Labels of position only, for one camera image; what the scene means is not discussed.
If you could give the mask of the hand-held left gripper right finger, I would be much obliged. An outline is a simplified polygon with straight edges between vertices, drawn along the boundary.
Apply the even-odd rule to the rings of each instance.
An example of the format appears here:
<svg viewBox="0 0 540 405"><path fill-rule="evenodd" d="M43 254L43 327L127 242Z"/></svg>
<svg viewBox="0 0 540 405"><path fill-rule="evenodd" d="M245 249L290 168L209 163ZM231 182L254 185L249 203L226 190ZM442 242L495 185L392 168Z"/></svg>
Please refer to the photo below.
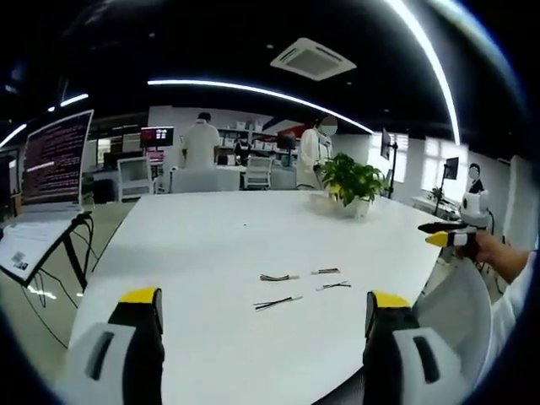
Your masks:
<svg viewBox="0 0 540 405"><path fill-rule="evenodd" d="M363 380L365 404L460 404L461 361L440 335L421 327L410 304L367 293Z"/></svg>

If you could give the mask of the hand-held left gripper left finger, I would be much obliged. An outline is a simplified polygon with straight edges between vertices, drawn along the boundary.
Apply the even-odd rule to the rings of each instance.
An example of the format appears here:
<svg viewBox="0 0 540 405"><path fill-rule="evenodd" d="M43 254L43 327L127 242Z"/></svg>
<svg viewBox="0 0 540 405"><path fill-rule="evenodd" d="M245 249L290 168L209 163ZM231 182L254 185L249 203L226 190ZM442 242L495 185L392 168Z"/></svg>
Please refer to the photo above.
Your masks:
<svg viewBox="0 0 540 405"><path fill-rule="evenodd" d="M67 351L65 403L161 404L163 331L160 288L124 294Z"/></svg>

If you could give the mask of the person's right hand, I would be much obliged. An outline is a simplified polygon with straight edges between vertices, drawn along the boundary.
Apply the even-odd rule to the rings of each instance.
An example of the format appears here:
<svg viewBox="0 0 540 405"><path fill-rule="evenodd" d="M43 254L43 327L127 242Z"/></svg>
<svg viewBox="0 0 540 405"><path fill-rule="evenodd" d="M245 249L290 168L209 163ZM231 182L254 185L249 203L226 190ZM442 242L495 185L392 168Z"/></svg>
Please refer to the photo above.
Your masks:
<svg viewBox="0 0 540 405"><path fill-rule="evenodd" d="M486 230L478 230L475 241L478 248L474 259L477 262L487 263L508 284L512 284L521 274L532 253L506 245Z"/></svg>

